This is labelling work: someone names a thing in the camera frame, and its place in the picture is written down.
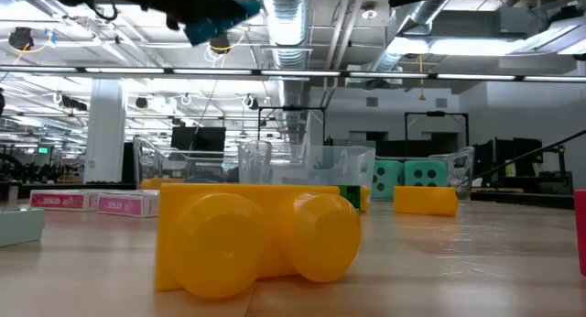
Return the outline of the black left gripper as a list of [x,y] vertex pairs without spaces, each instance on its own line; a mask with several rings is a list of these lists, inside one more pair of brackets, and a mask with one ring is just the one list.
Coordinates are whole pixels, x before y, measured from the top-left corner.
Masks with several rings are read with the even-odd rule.
[[165,13],[177,24],[195,24],[204,19],[236,19],[246,9],[235,0],[123,0],[138,5],[143,11]]

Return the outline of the large blue toy block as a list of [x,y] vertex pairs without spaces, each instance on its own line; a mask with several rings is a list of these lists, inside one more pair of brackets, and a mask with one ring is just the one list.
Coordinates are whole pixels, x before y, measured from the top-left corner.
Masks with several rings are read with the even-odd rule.
[[229,15],[228,17],[205,18],[185,26],[183,32],[192,46],[200,45],[212,38],[219,37],[228,29],[236,27],[245,20],[260,14],[262,4],[257,0],[238,2],[242,15]]

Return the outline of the yellow square toy block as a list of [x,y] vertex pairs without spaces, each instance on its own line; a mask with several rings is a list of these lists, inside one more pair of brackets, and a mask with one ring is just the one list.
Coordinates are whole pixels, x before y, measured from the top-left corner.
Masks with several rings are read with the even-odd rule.
[[140,190],[159,190],[162,184],[165,183],[183,183],[184,179],[171,178],[153,178],[142,180],[139,184]]

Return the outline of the playing card box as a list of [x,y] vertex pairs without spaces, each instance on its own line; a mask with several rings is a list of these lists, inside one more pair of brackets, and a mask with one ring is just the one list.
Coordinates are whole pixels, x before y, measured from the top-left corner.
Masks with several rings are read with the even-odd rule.
[[158,215],[159,191],[119,191],[99,193],[97,212],[137,218]]
[[29,205],[51,211],[91,212],[97,210],[98,191],[33,190]]

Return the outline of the light blue toy block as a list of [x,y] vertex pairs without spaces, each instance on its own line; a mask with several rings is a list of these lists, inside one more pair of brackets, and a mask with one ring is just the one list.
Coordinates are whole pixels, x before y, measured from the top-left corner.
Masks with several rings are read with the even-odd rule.
[[0,209],[0,247],[39,241],[44,226],[42,209]]

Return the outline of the orange yellow toy block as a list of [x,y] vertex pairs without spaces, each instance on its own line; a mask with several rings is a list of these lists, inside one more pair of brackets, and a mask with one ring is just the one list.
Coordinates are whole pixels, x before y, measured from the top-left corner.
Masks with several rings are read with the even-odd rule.
[[399,186],[394,188],[394,210],[435,216],[455,216],[459,200],[452,187]]

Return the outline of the red toy brick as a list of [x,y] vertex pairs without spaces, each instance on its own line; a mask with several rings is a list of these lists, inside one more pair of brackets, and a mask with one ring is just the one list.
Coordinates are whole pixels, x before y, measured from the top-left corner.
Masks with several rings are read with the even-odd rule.
[[586,278],[586,190],[574,192],[574,211],[580,272]]

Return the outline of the long ceiling light strip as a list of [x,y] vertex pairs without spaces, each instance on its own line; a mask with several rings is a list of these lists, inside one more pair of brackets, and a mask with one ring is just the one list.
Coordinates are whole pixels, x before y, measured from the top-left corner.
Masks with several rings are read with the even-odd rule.
[[259,70],[229,68],[137,68],[137,67],[65,67],[0,65],[0,72],[28,73],[56,76],[114,76],[136,78],[228,78],[258,77],[285,79],[343,78],[343,79],[400,79],[424,81],[477,81],[477,82],[539,82],[586,83],[586,76],[522,75],[522,74],[468,74],[433,72],[375,72],[375,71],[306,71]]

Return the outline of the black monitor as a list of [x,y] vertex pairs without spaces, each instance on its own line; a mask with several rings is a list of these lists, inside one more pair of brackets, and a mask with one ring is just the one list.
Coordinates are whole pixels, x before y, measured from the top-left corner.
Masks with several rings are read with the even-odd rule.
[[225,127],[200,127],[194,136],[194,148],[199,151],[223,152]]
[[196,126],[175,126],[172,128],[171,143],[173,148],[178,150],[191,150],[193,137],[196,133]]

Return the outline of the white building pillar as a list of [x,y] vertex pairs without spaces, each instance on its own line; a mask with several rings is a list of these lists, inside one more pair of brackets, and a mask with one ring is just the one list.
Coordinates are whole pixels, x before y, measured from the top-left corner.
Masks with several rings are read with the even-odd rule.
[[121,80],[92,80],[84,183],[122,179],[126,108]]

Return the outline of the small clear plastic box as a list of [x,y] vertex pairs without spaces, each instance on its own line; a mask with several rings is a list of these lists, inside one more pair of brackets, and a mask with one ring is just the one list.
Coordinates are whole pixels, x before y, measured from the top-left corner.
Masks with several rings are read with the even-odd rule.
[[274,144],[248,140],[237,147],[240,183],[371,185],[374,149]]

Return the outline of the large yellow two-stud block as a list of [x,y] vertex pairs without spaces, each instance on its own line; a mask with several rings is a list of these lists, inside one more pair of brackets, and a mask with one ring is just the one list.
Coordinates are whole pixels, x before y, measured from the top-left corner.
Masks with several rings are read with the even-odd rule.
[[333,282],[360,244],[360,213],[335,186],[168,182],[159,192],[155,289],[221,299],[260,279]]

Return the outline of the small green yellow brick stack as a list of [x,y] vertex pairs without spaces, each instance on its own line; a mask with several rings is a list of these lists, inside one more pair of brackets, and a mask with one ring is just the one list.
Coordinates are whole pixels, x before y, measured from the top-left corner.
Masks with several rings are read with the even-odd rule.
[[360,213],[366,213],[371,207],[372,190],[368,186],[341,185],[340,195],[349,201]]

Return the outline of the teal foam die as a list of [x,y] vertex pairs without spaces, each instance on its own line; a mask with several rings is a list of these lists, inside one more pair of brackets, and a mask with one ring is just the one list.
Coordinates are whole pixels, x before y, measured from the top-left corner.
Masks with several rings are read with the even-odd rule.
[[448,172],[444,161],[433,159],[406,161],[404,175],[406,186],[448,186]]
[[394,189],[404,181],[404,165],[395,160],[377,160],[374,163],[372,198],[378,201],[392,201]]

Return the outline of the black workstation equipment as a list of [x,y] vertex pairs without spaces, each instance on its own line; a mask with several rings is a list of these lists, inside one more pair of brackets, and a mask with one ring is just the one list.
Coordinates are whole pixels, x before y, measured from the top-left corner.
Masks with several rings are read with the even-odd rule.
[[573,192],[563,145],[544,149],[539,139],[495,137],[474,148],[473,187],[531,194]]

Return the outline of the silver ribbed ceiling duct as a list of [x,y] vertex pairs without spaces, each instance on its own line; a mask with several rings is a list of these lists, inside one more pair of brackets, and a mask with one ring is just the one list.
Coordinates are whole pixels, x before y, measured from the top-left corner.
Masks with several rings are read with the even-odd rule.
[[[263,0],[267,31],[272,49],[273,68],[307,70],[309,66],[309,2],[310,0]],[[301,79],[278,81],[281,106],[307,106],[309,83]],[[292,145],[301,145],[305,134],[307,111],[284,111],[282,129]]]

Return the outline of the black gantry frame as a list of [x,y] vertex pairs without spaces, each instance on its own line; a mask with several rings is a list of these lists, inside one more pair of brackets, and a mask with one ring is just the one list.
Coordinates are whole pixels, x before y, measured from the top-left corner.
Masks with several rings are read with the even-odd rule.
[[409,141],[408,137],[408,130],[410,124],[408,123],[408,118],[411,115],[424,115],[425,117],[445,117],[450,116],[454,118],[455,116],[460,116],[464,119],[464,132],[465,132],[465,143],[466,146],[470,145],[470,116],[468,113],[451,113],[451,112],[443,112],[443,111],[427,111],[427,112],[405,112],[403,115],[404,121],[404,140],[406,142]]
[[274,122],[278,136],[291,145],[301,145],[307,133],[309,120],[315,117],[321,125],[321,137],[326,137],[326,108],[302,105],[259,106],[256,115],[256,137],[260,138],[261,129]]

